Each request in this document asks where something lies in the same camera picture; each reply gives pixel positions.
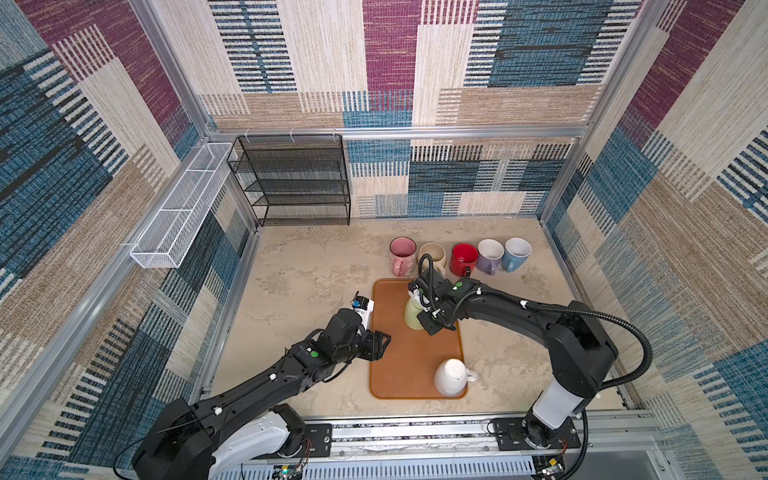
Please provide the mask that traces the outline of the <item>light green mug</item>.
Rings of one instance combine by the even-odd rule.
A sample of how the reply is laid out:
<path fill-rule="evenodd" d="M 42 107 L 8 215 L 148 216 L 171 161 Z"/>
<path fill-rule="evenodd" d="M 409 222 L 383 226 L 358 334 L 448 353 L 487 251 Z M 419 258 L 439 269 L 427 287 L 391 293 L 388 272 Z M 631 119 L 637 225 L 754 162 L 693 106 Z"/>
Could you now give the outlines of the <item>light green mug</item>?
<path fill-rule="evenodd" d="M 405 324 L 412 330 L 421 331 L 424 327 L 421 325 L 418 315 L 424 310 L 421 302 L 416 298 L 410 298 L 404 310 Z"/>

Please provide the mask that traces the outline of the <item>orange plastic tray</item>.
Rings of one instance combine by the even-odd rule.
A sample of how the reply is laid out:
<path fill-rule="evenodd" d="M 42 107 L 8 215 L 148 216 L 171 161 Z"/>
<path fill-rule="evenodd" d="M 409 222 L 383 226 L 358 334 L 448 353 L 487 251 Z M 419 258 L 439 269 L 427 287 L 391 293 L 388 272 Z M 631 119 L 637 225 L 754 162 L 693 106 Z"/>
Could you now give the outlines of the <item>orange plastic tray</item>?
<path fill-rule="evenodd" d="M 400 278 L 374 284 L 371 326 L 391 341 L 382 358 L 370 366 L 370 390 L 384 400 L 441 399 L 434 376 L 444 361 L 464 358 L 460 331 L 442 330 L 431 336 L 407 326 L 408 283 Z"/>

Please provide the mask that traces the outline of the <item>white mug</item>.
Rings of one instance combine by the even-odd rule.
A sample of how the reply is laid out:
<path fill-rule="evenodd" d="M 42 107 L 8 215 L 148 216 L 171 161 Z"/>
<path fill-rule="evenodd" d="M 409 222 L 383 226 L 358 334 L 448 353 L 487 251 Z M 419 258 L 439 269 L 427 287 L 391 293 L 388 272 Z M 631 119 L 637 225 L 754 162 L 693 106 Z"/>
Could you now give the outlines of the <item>white mug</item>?
<path fill-rule="evenodd" d="M 479 379 L 478 374 L 457 358 L 443 361 L 434 374 L 434 386 L 444 397 L 458 398 L 466 393 L 470 383 Z"/>

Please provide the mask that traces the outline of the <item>cream marbled mug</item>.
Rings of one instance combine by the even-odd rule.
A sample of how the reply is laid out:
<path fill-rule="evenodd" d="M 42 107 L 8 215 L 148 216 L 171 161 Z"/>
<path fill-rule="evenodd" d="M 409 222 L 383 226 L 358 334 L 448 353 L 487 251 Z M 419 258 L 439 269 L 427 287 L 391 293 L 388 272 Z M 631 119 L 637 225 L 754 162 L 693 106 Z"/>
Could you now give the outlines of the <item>cream marbled mug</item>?
<path fill-rule="evenodd" d="M 447 265 L 447 254 L 445 249 L 440 244 L 434 242 L 423 244 L 418 255 L 423 270 L 426 270 L 429 267 L 429 260 L 424 258 L 425 255 L 429 255 L 432 259 L 433 268 L 441 275 L 445 276 Z"/>

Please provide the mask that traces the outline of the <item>red mug black handle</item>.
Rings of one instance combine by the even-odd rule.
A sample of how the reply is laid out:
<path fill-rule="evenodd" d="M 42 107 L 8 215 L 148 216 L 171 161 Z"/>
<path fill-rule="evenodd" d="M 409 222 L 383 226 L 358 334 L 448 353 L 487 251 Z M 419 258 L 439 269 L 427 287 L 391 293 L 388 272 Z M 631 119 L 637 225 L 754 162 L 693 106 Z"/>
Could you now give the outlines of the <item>red mug black handle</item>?
<path fill-rule="evenodd" d="M 479 259 L 478 249 L 470 243 L 457 243 L 451 250 L 449 270 L 457 277 L 469 277 Z"/>

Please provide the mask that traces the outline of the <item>pink ghost pattern mug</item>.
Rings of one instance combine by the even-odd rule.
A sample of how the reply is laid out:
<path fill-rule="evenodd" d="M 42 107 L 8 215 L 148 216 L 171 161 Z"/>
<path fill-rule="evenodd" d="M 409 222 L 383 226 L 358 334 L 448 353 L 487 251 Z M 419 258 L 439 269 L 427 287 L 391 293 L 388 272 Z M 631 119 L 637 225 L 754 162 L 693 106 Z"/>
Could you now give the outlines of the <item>pink ghost pattern mug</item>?
<path fill-rule="evenodd" d="M 416 242 L 410 237 L 397 237 L 390 242 L 389 252 L 392 273 L 397 277 L 408 276 L 416 262 Z"/>

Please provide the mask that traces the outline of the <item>purple mug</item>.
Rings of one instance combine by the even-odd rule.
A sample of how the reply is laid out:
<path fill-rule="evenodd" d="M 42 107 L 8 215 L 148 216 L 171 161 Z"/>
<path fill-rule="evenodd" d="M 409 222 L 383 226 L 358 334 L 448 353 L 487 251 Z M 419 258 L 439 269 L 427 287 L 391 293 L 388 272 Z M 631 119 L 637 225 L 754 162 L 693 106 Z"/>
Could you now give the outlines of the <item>purple mug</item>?
<path fill-rule="evenodd" d="M 495 275 L 505 253 L 504 246 L 494 239 L 483 239 L 477 245 L 479 258 L 476 268 L 487 274 Z"/>

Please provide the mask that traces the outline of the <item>blue mug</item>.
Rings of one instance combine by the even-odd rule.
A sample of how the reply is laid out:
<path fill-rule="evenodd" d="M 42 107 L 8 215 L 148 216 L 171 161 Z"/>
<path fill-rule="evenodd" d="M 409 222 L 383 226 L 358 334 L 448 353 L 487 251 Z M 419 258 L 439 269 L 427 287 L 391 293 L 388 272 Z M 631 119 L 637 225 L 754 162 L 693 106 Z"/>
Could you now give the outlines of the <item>blue mug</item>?
<path fill-rule="evenodd" d="M 505 242 L 502 267 L 506 272 L 520 268 L 532 253 L 532 246 L 522 238 L 510 238 Z"/>

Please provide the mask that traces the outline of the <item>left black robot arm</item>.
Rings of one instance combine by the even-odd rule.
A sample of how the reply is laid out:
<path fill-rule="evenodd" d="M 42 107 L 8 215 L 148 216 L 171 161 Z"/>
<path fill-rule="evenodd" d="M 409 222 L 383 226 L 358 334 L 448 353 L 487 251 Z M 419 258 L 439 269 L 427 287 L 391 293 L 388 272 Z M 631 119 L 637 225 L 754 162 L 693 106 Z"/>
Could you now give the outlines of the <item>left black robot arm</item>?
<path fill-rule="evenodd" d="M 358 311 L 341 308 L 254 377 L 193 405 L 183 398 L 167 405 L 131 466 L 141 479 L 212 479 L 254 457 L 289 455 L 305 424 L 287 400 L 332 381 L 355 359 L 381 359 L 390 341 L 366 329 Z"/>

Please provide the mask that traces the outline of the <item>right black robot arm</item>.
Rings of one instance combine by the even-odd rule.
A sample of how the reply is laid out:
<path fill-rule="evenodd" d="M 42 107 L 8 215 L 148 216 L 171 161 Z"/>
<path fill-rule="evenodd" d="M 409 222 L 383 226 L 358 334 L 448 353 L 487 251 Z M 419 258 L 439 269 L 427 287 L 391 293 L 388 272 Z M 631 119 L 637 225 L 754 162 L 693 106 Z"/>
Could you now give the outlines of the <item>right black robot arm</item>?
<path fill-rule="evenodd" d="M 429 254 L 418 260 L 418 274 L 408 290 L 420 301 L 417 318 L 431 336 L 472 319 L 514 331 L 546 348 L 553 379 L 521 422 L 525 441 L 534 449 L 548 448 L 558 440 L 570 416 L 581 412 L 600 391 L 640 378 L 652 364 L 649 339 L 624 319 L 577 301 L 562 306 L 524 299 L 469 276 L 452 282 L 434 268 Z M 603 322 L 628 331 L 642 349 L 640 364 L 613 380 L 606 376 L 619 350 Z"/>

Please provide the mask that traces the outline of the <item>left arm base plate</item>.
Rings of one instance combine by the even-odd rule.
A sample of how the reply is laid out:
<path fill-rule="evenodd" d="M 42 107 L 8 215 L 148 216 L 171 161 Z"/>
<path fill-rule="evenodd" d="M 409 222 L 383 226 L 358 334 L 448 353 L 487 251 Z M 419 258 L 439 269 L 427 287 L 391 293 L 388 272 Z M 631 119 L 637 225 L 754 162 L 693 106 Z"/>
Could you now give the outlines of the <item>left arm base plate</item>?
<path fill-rule="evenodd" d="M 300 456 L 304 459 L 328 458 L 331 454 L 333 425 L 308 423 L 304 428 L 304 440 Z"/>

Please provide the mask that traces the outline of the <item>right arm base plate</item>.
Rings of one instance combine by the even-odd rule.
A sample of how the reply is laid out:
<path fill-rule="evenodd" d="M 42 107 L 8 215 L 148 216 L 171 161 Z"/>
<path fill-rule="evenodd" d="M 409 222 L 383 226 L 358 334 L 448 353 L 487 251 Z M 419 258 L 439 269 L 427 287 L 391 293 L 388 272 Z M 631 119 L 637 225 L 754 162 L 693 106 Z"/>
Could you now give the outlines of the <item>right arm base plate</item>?
<path fill-rule="evenodd" d="M 534 425 L 527 416 L 501 417 L 491 421 L 489 430 L 501 451 L 578 450 L 582 446 L 579 430 L 572 417 L 555 430 Z"/>

